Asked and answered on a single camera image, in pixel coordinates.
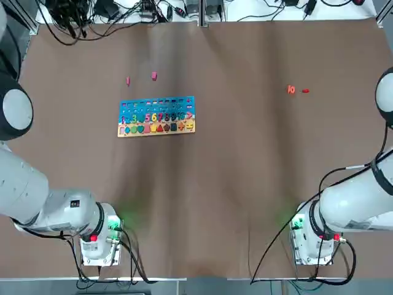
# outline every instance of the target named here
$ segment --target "colorful number block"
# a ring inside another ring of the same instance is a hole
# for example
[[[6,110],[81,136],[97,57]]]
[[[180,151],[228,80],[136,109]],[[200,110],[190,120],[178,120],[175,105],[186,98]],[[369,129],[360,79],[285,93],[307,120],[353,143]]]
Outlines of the colorful number block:
[[[193,96],[123,100],[120,102],[118,137],[195,132]]]

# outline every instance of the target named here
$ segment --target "metal pole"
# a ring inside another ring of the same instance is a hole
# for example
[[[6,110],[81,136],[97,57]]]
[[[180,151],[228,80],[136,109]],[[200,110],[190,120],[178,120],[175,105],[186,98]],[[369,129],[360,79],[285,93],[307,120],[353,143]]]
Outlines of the metal pole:
[[[205,20],[205,17],[204,17],[206,15],[206,2],[205,2],[205,0],[199,0],[198,6],[199,6],[199,22],[198,22],[198,25],[200,27],[207,28],[209,25],[208,25],[208,23],[207,23],[207,21]]]

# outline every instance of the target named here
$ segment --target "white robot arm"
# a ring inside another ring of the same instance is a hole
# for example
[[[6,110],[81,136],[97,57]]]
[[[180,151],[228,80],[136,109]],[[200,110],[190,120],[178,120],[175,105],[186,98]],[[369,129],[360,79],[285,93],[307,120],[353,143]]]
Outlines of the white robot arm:
[[[379,79],[375,101],[387,127],[391,128],[393,68]],[[334,240],[338,241],[341,232],[393,230],[392,154],[392,151],[382,154],[362,173],[326,188],[320,200],[307,204],[298,212],[290,223],[296,264],[330,263]]]
[[[85,265],[119,264],[122,225],[114,209],[96,202],[90,191],[49,189],[46,176],[3,142],[22,136],[33,122],[27,93],[4,73],[0,105],[0,214],[12,218],[19,230],[77,232]]]

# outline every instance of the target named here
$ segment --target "brown tabletop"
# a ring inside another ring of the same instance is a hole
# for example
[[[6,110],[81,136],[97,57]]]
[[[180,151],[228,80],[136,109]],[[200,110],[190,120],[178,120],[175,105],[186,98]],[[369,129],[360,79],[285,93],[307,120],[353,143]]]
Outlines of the brown tabletop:
[[[112,204],[136,232],[149,277],[247,278],[248,255],[253,271],[326,172],[378,151],[374,90],[391,64],[372,19],[138,25],[72,47],[41,28],[21,78],[34,124],[9,145],[51,187],[89,188]],[[120,100],[185,95],[195,96],[196,133],[117,138]],[[0,222],[0,277],[77,276],[67,244]],[[348,237],[356,276],[392,277],[391,233]],[[285,232],[258,277],[295,276],[288,243]],[[320,275],[345,277],[341,261]],[[128,255],[106,271],[128,276]]]

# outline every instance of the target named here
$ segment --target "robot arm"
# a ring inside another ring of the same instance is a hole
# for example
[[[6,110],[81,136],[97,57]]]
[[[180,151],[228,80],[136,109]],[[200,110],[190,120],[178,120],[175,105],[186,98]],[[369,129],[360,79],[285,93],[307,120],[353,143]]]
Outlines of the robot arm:
[[[381,76],[375,91],[377,108],[389,128],[393,126],[392,93],[393,68]],[[320,200],[304,206],[290,225],[300,265],[330,263],[335,234],[393,230],[393,152],[379,155],[378,163],[375,159],[359,175],[326,188]]]
[[[77,232],[85,265],[119,264],[122,225],[114,209],[96,202],[90,191],[51,190],[46,176],[3,142],[24,135],[33,123],[27,93],[4,73],[0,105],[0,214],[12,218],[20,231]]]

